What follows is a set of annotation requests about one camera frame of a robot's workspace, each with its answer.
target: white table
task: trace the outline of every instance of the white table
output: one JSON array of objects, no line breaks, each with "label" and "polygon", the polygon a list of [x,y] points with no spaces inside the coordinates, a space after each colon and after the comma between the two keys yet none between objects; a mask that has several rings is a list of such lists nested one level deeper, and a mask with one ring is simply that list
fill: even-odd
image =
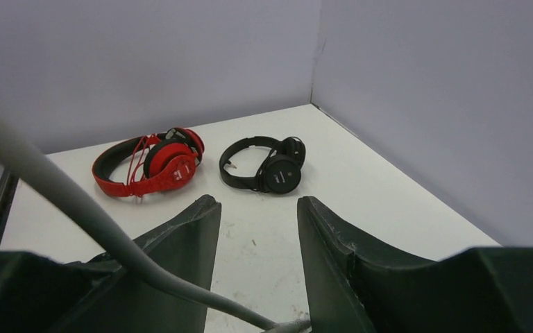
[{"label": "white table", "polygon": [[[167,124],[167,128],[178,124]],[[309,312],[299,247],[296,202],[316,196],[348,222],[377,238],[429,259],[469,246],[497,243],[312,105],[211,123],[194,129],[205,142],[203,163],[186,187],[142,200],[107,197],[91,165],[113,143],[49,155],[98,202],[130,237],[171,219],[202,194],[223,204],[212,290],[275,320]],[[284,196],[232,189],[219,177],[218,160],[233,142],[266,135],[300,137],[307,159],[298,189]],[[236,155],[230,172],[252,176],[267,154]],[[127,164],[114,173],[124,180]],[[65,215],[20,182],[2,250],[29,250],[59,262],[87,261],[103,252]],[[236,318],[210,310],[206,332],[256,332]]]}]

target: gray wall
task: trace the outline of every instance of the gray wall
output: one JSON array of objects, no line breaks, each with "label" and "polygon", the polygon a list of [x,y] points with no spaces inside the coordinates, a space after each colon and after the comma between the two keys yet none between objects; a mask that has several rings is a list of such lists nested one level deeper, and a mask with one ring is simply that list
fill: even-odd
[{"label": "gray wall", "polygon": [[496,241],[533,245],[533,1],[323,0],[319,47],[313,102]]},{"label": "gray wall", "polygon": [[0,112],[49,153],[306,104],[319,10],[0,0]]}]

